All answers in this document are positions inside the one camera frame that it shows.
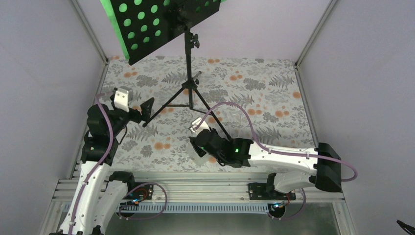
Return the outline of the white metronome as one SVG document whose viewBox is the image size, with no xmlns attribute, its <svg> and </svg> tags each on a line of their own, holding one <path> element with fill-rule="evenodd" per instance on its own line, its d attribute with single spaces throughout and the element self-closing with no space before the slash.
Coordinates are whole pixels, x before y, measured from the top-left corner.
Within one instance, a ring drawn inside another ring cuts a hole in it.
<svg viewBox="0 0 415 235">
<path fill-rule="evenodd" d="M 191 143 L 187 145 L 186 152 L 188 156 L 190 157 L 190 159 L 192 160 L 192 162 L 196 164 L 197 166 L 202 166 L 206 164 L 210 159 L 210 155 L 207 154 L 206 152 L 204 152 L 204 156 L 200 157 L 199 154 L 196 152 L 196 150 L 193 148 Z"/>
</svg>

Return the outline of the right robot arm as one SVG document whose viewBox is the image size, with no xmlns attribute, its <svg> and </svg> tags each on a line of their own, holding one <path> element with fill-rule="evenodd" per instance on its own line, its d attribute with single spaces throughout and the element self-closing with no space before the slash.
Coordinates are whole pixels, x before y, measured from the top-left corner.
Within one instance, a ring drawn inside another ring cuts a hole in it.
<svg viewBox="0 0 415 235">
<path fill-rule="evenodd" d="M 267 165 L 288 169 L 288 173 L 282 175 L 270 174 L 269 183 L 265 186 L 270 199 L 307 187 L 326 192 L 342 191 L 341 158 L 327 143 L 320 142 L 317 148 L 307 149 L 263 146 L 244 138 L 227 140 L 213 128 L 203 129 L 189 141 L 196 159 L 209 155 L 220 166 Z"/>
</svg>

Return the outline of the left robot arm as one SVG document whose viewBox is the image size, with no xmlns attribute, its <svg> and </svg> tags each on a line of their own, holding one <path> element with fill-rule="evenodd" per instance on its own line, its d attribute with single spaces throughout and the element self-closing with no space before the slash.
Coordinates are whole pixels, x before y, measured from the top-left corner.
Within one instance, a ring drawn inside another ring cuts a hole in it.
<svg viewBox="0 0 415 235">
<path fill-rule="evenodd" d="M 103 235 L 121 200 L 136 193 L 133 173 L 117 171 L 109 177 L 104 195 L 100 196 L 119 146 L 117 135 L 131 121 L 147 121 L 154 98 L 142 103 L 140 111 L 117 107 L 110 110 L 99 98 L 95 100 L 87 111 L 88 131 L 84 135 L 78 184 L 57 235 Z"/>
</svg>

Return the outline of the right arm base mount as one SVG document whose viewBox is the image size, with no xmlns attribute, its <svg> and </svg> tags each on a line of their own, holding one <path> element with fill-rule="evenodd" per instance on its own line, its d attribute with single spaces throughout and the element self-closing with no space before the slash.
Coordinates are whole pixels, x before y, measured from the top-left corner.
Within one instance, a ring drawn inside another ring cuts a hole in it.
<svg viewBox="0 0 415 235">
<path fill-rule="evenodd" d="M 251 201 L 270 201 L 267 203 L 266 212 L 271 218 L 281 219 L 286 207 L 292 200 L 296 200 L 294 191 L 289 193 L 280 193 L 273 187 L 267 186 L 266 183 L 250 183 L 248 184 L 248 194 Z"/>
</svg>

